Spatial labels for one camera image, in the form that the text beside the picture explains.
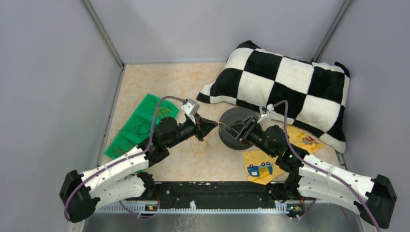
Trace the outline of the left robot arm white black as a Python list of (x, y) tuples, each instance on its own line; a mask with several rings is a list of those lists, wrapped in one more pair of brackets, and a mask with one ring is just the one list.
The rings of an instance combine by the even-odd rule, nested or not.
[(203, 139), (218, 123), (195, 114), (178, 123), (173, 117), (164, 117), (151, 129), (149, 136), (124, 155), (97, 168), (66, 174), (59, 192), (64, 204), (64, 217), (72, 223), (90, 217), (97, 208), (126, 198), (151, 199), (155, 182), (149, 174), (139, 174), (126, 181), (125, 177), (151, 167), (169, 155), (169, 149), (196, 137)]

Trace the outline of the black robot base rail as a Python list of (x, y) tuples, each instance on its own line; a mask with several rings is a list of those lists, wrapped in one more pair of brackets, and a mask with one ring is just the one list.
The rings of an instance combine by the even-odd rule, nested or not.
[(160, 209), (188, 208), (194, 202), (198, 209), (257, 209), (274, 208), (276, 202), (300, 202), (296, 190), (284, 183), (260, 185), (253, 182), (158, 182), (148, 194), (129, 197), (130, 201), (154, 201)]

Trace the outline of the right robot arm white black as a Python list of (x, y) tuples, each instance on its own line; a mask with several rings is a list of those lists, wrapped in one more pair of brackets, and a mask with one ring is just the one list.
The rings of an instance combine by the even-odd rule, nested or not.
[(276, 165), (289, 173), (283, 186), (287, 198), (301, 196), (327, 201), (351, 210), (375, 227), (389, 228), (397, 195), (388, 177), (363, 176), (331, 165), (292, 145), (279, 126), (264, 130), (252, 116), (224, 127), (223, 131), (277, 159)]

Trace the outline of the black cable spool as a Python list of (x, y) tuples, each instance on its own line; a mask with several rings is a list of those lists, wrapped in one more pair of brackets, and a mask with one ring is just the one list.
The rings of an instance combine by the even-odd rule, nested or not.
[(219, 137), (220, 140), (230, 149), (233, 150), (247, 150), (253, 147), (252, 144), (244, 144), (239, 142), (238, 140), (235, 140), (234, 137), (232, 137), (224, 128), (226, 126), (231, 126), (233, 124), (238, 124), (245, 119), (247, 119), (249, 116), (252, 116), (256, 119), (259, 117), (257, 114), (247, 108), (243, 107), (235, 107), (232, 109), (229, 109), (225, 111), (221, 117), (220, 117), (220, 130), (219, 130)]

